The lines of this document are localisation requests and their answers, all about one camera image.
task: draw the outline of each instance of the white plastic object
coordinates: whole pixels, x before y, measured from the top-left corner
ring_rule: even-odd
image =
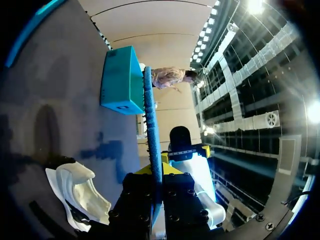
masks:
[[[74,229],[88,232],[91,226],[75,221],[66,201],[90,220],[109,224],[111,203],[96,190],[92,181],[95,177],[93,171],[75,162],[63,164],[56,170],[46,168],[45,172],[54,194],[65,208],[68,223]]]

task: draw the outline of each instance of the bolt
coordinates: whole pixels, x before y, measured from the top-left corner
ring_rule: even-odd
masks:
[[[209,214],[209,213],[208,213],[207,210],[202,209],[202,210],[200,211],[200,216],[203,217],[203,218],[208,217],[208,214]]]
[[[255,219],[258,221],[258,222],[263,222],[265,220],[265,216],[260,213],[258,214],[257,216],[255,216]]]
[[[117,217],[119,217],[119,213],[117,213],[116,211],[111,210],[111,211],[109,211],[109,216],[111,218],[117,218]]]
[[[148,216],[140,215],[140,216],[139,216],[139,219],[140,219],[142,222],[148,222],[148,221],[149,221],[149,217],[148,217]]]
[[[130,192],[128,191],[128,190],[123,190],[123,192],[122,192],[124,195],[129,195],[130,194]]]
[[[175,195],[177,195],[175,191],[170,191],[169,192],[169,196],[174,197]]]
[[[170,221],[172,222],[178,222],[179,221],[179,217],[175,216],[175,215],[170,215],[169,216]]]
[[[188,191],[186,191],[188,194],[194,196],[195,195],[195,190],[193,189],[189,189]]]
[[[275,228],[275,225],[272,222],[269,222],[266,226],[265,229],[267,231],[272,231]]]

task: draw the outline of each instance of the black cable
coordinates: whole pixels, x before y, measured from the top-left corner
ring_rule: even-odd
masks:
[[[290,200],[287,200],[287,201],[282,201],[281,203],[283,205],[288,205],[289,203],[291,203],[292,201],[296,200],[297,198],[299,198],[300,196],[303,196],[303,195],[310,195],[312,192],[311,191],[303,191],[301,193],[299,193],[297,196],[295,196],[294,198],[290,199]]]

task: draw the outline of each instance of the ceiling light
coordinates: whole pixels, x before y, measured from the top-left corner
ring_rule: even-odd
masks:
[[[247,6],[249,13],[252,15],[261,14],[264,11],[263,2],[264,0],[249,0]]]
[[[196,86],[198,87],[198,89],[202,88],[205,85],[204,81],[199,82]]]
[[[207,127],[206,131],[208,132],[208,134],[214,134],[215,130],[212,127]]]
[[[212,24],[214,24],[215,23],[215,19],[213,19],[213,18],[209,18],[209,20],[208,20],[208,23],[210,24],[210,25],[212,25]]]
[[[316,101],[314,102],[307,111],[308,119],[313,124],[320,123],[320,102]]]
[[[212,15],[217,15],[217,14],[218,14],[217,9],[212,8],[212,10],[211,10],[211,14],[212,14]]]

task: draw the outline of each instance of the ventilation fan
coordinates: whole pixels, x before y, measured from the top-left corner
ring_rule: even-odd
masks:
[[[273,112],[267,112],[265,114],[265,121],[266,121],[268,128],[272,129],[278,123],[278,116]]]

